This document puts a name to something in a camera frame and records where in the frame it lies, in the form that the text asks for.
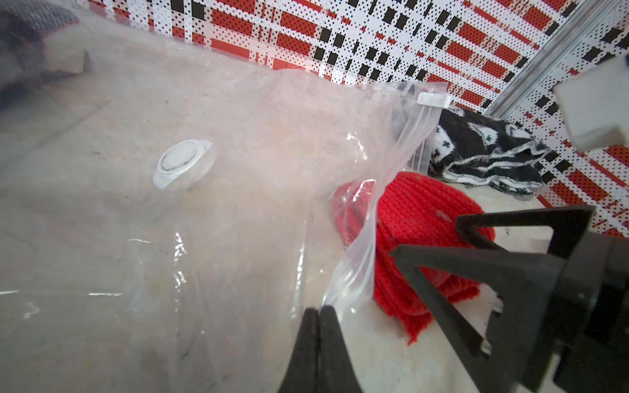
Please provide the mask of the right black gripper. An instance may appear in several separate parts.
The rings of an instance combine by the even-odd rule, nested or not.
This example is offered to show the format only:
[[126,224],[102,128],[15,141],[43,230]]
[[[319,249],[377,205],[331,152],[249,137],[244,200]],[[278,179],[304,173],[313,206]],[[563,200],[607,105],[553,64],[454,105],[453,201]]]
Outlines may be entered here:
[[[484,250],[394,250],[479,391],[538,391],[552,355],[560,357],[552,382],[563,391],[628,390],[628,241],[587,233],[595,213],[583,205],[461,215],[461,240]],[[535,226],[553,230],[548,254],[497,251],[479,232]],[[480,294],[451,304],[425,268],[478,282]]]

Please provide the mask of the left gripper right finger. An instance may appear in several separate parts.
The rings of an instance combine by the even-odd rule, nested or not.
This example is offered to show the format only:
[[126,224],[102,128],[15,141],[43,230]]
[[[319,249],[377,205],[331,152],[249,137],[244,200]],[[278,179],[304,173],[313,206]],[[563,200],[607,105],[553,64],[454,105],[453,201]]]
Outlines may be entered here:
[[319,313],[319,392],[362,392],[332,306]]

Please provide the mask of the black smiley pattern scarf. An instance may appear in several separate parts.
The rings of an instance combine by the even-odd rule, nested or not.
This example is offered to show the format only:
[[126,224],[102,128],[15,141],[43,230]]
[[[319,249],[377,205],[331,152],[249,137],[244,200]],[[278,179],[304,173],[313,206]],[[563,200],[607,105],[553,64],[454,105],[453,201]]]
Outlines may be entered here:
[[448,183],[530,197],[543,185],[536,165],[549,151],[517,124],[452,106],[442,111],[429,174]]

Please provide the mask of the clear plastic vacuum bag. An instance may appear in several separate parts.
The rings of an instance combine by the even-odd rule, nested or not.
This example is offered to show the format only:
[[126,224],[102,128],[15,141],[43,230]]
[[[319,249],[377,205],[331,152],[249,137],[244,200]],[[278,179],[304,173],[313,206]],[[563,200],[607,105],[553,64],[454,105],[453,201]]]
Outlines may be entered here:
[[[1,389],[272,392],[307,306],[373,294],[377,203],[443,84],[347,87],[1,4]],[[198,181],[162,154],[211,141]]]

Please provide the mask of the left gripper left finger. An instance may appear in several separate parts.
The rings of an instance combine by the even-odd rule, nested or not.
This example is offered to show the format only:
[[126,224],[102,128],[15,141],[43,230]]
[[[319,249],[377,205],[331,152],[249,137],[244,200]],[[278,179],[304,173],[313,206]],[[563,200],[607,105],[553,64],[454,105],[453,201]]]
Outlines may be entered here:
[[319,311],[305,310],[288,369],[278,389],[279,393],[318,391],[319,385]]

